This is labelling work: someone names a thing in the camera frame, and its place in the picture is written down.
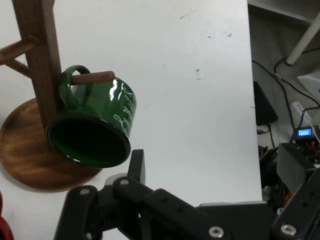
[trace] digital display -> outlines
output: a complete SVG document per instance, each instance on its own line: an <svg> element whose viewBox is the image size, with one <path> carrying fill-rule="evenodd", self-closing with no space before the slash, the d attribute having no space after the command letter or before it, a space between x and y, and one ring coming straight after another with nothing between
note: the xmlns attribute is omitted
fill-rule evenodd
<svg viewBox="0 0 320 240"><path fill-rule="evenodd" d="M298 136L299 136L299 137L311 136L311 135L312 135L311 129L301 129L301 130L298 130Z"/></svg>

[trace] mug rim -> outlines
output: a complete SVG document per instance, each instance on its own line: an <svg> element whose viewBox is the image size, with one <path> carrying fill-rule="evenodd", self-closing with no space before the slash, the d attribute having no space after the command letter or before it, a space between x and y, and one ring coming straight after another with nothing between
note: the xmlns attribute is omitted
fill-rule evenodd
<svg viewBox="0 0 320 240"><path fill-rule="evenodd" d="M52 140L52 136L51 136L51 130L54 126L54 124L56 123L59 123L59 122L62 122L62 121L65 121L65 120L68 120L68 119L81 119L81 120L87 120L87 121L91 121L93 123L98 123L104 127L107 127L110 131L112 131L114 134L116 134L123 142L124 144L124 147L125 147L125 156L122 160L118 161L117 163L114 163L114 164L110 164L110 163L104 163L104 164L99 164L99 165L91 165L91 164L87 164L87 163L84 163L78 159L75 159L71 156L68 156L67 154L65 154L64 152L60 151L54 144L53 140ZM87 167L92 167L92 168L111 168L111 167L115 167L115 166L118 166L122 163L124 163L129 155L130 155L130 152L131 152L131 144L130 144L130 141L129 141L129 138L121 131L118 129L117 126L115 126L114 124L102 119L102 118L98 118L98 117L95 117L95 116L92 116L92 115L89 115L89 114L85 114L85 113L64 113L62 115L59 115L52 123L50 123L46 129L45 129L45 132L46 132L46 136L47 136L47 139L49 141L49 144L50 146L58 153L60 153L61 155L63 155L65 158L67 158L68 160L74 162L74 163L77 163L77 164L80 164L80 165L83 165L83 166L87 166Z"/></svg>

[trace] dark wooden stand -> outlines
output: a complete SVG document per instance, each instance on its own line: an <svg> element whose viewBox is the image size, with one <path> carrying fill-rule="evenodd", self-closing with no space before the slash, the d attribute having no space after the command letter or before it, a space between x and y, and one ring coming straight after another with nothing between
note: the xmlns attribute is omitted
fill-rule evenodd
<svg viewBox="0 0 320 240"><path fill-rule="evenodd" d="M32 188L62 191L100 172L64 159L48 145L44 128L62 109L61 65L50 0L12 0L21 41L0 49L0 65L31 78L36 99L16 108L0 130L0 161L16 180ZM15 60L25 54L28 66ZM73 84L112 81L112 71L75 75Z"/></svg>

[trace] electronic device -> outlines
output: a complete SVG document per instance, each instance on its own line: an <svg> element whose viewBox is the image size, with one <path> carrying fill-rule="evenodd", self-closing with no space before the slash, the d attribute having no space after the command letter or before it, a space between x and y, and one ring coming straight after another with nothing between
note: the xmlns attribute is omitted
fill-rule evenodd
<svg viewBox="0 0 320 240"><path fill-rule="evenodd" d="M313 126L314 129L311 126L305 126L300 127L294 130L293 132L293 140L298 142L305 142L305 141L317 141L316 134L319 136L319 126L315 125Z"/></svg>
<svg viewBox="0 0 320 240"><path fill-rule="evenodd" d="M253 82L255 121L257 126L267 125L278 120L274 108L271 106L264 91L257 81Z"/></svg>

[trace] mug handle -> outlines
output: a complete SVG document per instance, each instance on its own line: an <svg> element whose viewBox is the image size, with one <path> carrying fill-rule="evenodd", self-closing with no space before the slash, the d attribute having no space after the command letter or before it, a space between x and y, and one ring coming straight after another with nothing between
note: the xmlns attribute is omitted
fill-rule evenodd
<svg viewBox="0 0 320 240"><path fill-rule="evenodd" d="M75 65L68 67L60 77L60 85L59 85L59 94L60 97L64 103L64 105L70 109L70 110L78 110L80 109L81 105L74 96L74 94L71 91L71 85L72 85L72 75L74 72L77 71L80 74L89 74L90 71L85 67L81 65Z"/></svg>

